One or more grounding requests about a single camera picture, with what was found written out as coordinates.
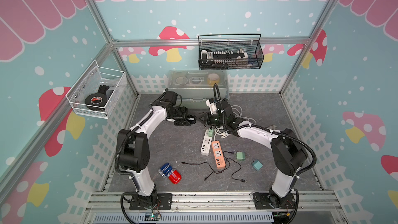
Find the white power strip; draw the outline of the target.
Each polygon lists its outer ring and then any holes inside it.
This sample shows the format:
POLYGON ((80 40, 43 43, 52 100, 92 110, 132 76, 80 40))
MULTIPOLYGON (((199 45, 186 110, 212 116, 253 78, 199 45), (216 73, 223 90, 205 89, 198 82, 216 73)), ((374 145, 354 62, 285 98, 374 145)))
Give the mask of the white power strip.
POLYGON ((208 156, 210 153, 212 137, 208 136, 208 134, 204 135, 202 146, 201 146, 201 154, 208 156))

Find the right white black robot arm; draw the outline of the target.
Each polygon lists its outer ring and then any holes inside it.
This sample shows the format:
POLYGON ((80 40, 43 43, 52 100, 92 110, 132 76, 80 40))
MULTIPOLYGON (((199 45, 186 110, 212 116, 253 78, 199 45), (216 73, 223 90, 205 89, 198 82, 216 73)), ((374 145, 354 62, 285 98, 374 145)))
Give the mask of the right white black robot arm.
POLYGON ((202 123, 222 129, 225 134, 255 141, 272 151, 277 173, 268 198, 271 207, 282 208, 300 175, 316 165, 315 152, 290 129, 272 130, 235 115, 228 100, 221 97, 217 84, 213 85, 213 93, 214 97, 206 101, 209 112, 202 115, 202 123))

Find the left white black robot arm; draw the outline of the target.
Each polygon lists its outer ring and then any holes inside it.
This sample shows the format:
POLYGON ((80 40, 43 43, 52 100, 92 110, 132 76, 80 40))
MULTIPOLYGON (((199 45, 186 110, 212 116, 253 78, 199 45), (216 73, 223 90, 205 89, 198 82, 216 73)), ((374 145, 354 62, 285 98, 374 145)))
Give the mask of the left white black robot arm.
POLYGON ((189 115, 188 109, 177 106, 182 97, 176 92, 165 90, 154 102, 149 104, 149 112, 129 129, 122 129, 117 135, 115 170, 128 175, 136 191, 133 201, 144 208, 157 205, 157 190, 147 169, 150 160, 149 138, 163 121, 170 121, 176 126, 191 126, 196 123, 196 116, 189 115))

